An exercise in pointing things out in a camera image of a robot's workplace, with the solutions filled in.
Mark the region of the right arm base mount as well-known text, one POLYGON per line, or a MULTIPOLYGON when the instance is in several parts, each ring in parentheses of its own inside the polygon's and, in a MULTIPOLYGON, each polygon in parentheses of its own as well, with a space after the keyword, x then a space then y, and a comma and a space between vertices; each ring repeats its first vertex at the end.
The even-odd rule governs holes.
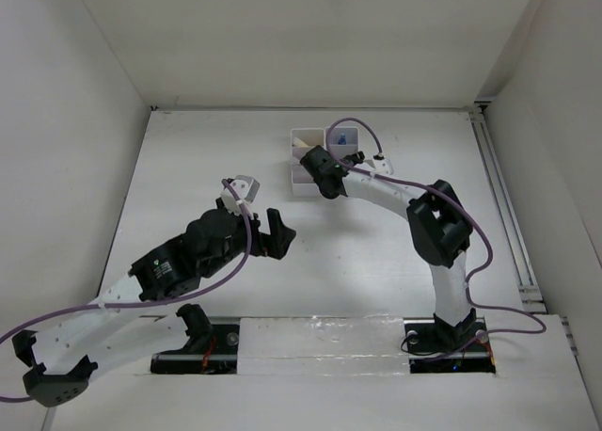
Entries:
POLYGON ((411 375, 426 374, 494 374, 496 369, 489 343, 473 342, 486 331, 483 318, 471 323, 458 340, 445 341, 434 318, 404 320, 404 337, 400 349, 408 356, 411 375))

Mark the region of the yellow highlighter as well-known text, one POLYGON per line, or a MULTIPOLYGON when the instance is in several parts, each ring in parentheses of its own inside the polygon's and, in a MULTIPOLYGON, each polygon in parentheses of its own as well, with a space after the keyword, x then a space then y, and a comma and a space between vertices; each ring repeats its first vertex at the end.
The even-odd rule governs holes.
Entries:
POLYGON ((292 141, 292 146, 295 148, 308 148, 309 144, 307 144, 305 141, 303 141, 302 139, 295 137, 292 141))

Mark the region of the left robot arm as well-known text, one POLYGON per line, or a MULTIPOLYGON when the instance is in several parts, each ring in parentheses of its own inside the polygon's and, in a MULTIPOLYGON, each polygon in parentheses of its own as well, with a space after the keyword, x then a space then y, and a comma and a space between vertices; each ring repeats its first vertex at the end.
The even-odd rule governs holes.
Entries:
POLYGON ((277 209, 267 218, 263 233, 252 213, 209 210, 90 303, 56 311, 55 326, 36 331, 27 322, 10 332, 14 354, 28 369, 20 400, 62 406, 101 375, 155 353, 199 355, 210 368, 220 336, 196 300, 236 276, 249 258, 287 254, 295 230, 277 209))

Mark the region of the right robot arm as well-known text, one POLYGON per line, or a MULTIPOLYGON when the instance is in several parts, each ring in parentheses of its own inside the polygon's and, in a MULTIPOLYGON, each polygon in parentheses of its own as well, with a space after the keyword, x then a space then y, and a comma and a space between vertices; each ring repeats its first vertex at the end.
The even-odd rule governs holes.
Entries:
POLYGON ((451 351, 464 344, 476 312, 467 301, 466 263, 473 227, 441 197, 387 182, 393 173, 388 159, 367 159, 362 152, 337 162, 323 147, 310 149, 300 165, 317 184, 323 197, 366 200, 408 222, 413 247, 429 265, 436 296, 434 334, 439 350, 451 351))

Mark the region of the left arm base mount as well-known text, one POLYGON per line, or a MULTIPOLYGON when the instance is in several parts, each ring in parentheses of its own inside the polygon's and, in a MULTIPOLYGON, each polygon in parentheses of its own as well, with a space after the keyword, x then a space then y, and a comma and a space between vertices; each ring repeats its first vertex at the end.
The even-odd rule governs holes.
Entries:
POLYGON ((183 348, 155 354, 150 372, 154 375, 235 375, 237 373, 240 321, 211 319, 211 336, 183 348))

